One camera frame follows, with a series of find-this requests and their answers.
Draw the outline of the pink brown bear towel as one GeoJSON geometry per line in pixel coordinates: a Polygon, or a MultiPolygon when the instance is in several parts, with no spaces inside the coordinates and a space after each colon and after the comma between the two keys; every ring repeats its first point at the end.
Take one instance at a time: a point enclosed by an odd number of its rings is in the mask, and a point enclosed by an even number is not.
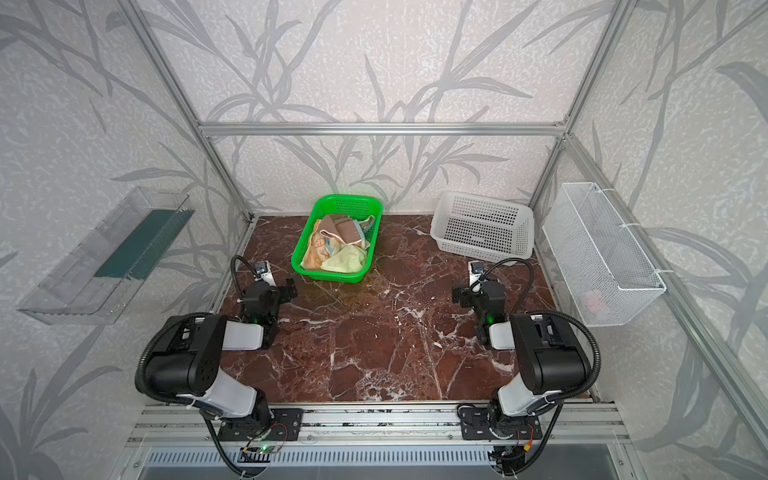
{"type": "Polygon", "coordinates": [[[374,226],[376,217],[370,215],[363,220],[356,220],[344,214],[331,214],[323,217],[318,224],[320,233],[335,237],[346,245],[356,245],[367,249],[369,242],[367,232],[374,226]]]}

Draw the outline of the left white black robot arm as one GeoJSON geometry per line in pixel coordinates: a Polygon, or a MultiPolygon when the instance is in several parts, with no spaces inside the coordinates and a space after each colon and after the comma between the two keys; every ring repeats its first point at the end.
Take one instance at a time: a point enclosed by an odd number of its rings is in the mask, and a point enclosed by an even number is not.
{"type": "Polygon", "coordinates": [[[225,351],[268,349],[279,332],[280,306],[298,296],[295,281],[276,286],[264,279],[249,285],[239,317],[196,312],[170,317],[142,352],[137,390],[153,400],[196,407],[208,417],[272,425],[263,391],[246,386],[221,368],[225,351]]]}

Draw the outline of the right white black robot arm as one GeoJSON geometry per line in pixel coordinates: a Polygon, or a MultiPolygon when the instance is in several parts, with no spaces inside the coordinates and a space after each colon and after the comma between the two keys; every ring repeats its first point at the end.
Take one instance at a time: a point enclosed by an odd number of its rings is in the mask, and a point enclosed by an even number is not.
{"type": "Polygon", "coordinates": [[[507,313],[505,300],[495,280],[452,289],[452,301],[474,312],[481,344],[516,355],[518,373],[489,404],[496,423],[541,415],[585,393],[602,367],[597,341],[579,320],[554,310],[507,313]]]}

